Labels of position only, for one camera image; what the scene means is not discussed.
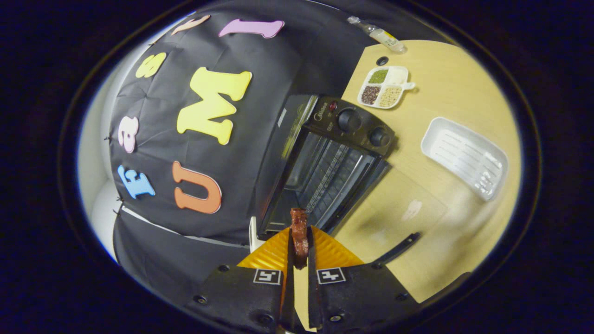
bottle cap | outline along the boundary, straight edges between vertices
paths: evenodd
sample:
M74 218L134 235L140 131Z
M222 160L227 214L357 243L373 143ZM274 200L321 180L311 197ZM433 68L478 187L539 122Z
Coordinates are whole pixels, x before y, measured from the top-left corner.
M361 20L358 17L356 17L356 16L351 16L351 17L347 18L346 20L349 23L351 23L351 24L355 24L355 23L361 22Z

foam letter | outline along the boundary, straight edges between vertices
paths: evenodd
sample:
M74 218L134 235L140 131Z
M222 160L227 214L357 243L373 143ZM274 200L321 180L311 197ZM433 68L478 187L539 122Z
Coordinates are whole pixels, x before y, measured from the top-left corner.
M285 25L284 21L274 22L258 22L258 21L242 21L235 19L221 30L219 37L226 34L233 33L248 33L248 34L260 34L264 38L275 37L279 33L280 29Z
M136 134L138 133L138 118L124 116L119 123L118 142L123 146L126 152L132 153L136 144Z
M167 54L164 52L148 56L136 70L136 77L152 77L157 73L159 67L161 67L161 64L165 61L165 56L167 56Z
M201 19L199 19L198 21L194 21L194 19L189 20L188 22L182 24L181 26L178 26L177 28L175 28L173 30L173 32L171 33L171 36L179 33L180 31L184 31L184 30L188 30L188 29L192 29L195 26L201 24L202 22L208 20L210 18L210 15L205 15L203 16Z
M184 180L199 184L208 191L206 198L198 198L185 194L179 187L175 188L173 193L175 195L175 203L180 209L187 207L202 213L215 213L219 211L221 207L221 196L223 194L221 193L219 184L212 177L185 169L179 162L174 161L173 179L177 183Z
M234 114L237 109L219 93L229 95L233 101L239 101L243 98L251 79L252 74L247 71L229 74L212 72L206 67L196 70L189 86L200 95L202 101L179 111L178 132L184 133L187 129L202 132L216 137L219 144L227 145L231 138L233 122L225 119L219 123L210 119Z
M118 174L132 198L136 199L136 196L141 194L154 196L154 189L144 173L140 173L140 176L136 179L137 174L135 170L130 169L124 175L124 166L120 166L118 167Z

wooden table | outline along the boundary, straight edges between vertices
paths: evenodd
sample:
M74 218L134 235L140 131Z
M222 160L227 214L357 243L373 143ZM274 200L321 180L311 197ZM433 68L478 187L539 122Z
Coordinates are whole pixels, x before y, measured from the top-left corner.
M391 109L359 105L391 126L399 143L387 159L391 171L334 236L367 263L409 234L422 232L415 245L387 265L415 300L422 302L472 271L493 249L514 210L522 165L511 109L485 70L454 45L427 40L405 44L404 55L383 45L367 47L342 96L359 105L359 89L381 56L389 57L385 66L406 67L409 81L416 83ZM438 116L482 134L506 153L507 178L493 201L481 200L461 179L421 152L429 123ZM418 214L410 217L407 209L418 202ZM305 291L307 286L297 282L296 295ZM307 312L303 303L297 300L301 319Z

white tray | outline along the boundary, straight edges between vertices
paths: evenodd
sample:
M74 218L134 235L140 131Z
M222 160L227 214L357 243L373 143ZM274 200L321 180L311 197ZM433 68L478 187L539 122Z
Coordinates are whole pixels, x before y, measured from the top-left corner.
M373 75L373 73L375 73L376 71L381 71L381 70L388 70L388 73L386 74L386 78L384 79L384 81L382 83L369 83L369 79L371 79L371 76ZM409 83L409 82L406 82L406 80L408 80L408 69L404 66L380 66L380 67L373 68L371 71L369 71L369 73L365 77L365 81L363 81L363 85L361 85L361 89L359 90L359 95L357 96L357 100L360 104L365 105L365 106L370 106L373 108L380 108L380 109L390 109L393 106L397 105L398 102L400 102L402 93L405 90L415 88L415 83ZM364 103L363 100L361 99L361 97L363 95L363 91L368 86L380 88L380 91L378 92L378 96L375 99L374 103L372 103L372 104ZM399 93L397 93L396 100L389 105L381 106L380 102L381 102L383 94L385 94L386 91L393 90L393 89L399 90Z
M507 175L507 156L480 134L438 117L431 121L421 150L456 174L485 201L492 200Z

sauce bottle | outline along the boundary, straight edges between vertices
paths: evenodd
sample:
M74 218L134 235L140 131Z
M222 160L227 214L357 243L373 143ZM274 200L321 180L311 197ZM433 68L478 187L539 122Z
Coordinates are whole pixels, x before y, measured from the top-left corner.
M401 41L397 40L394 36L388 34L384 29L374 26L373 24L368 24L356 16L351 16L346 20L354 26L361 28L361 30L369 35L369 37L382 43L385 47L394 51L395 53L401 55L406 52L405 45Z

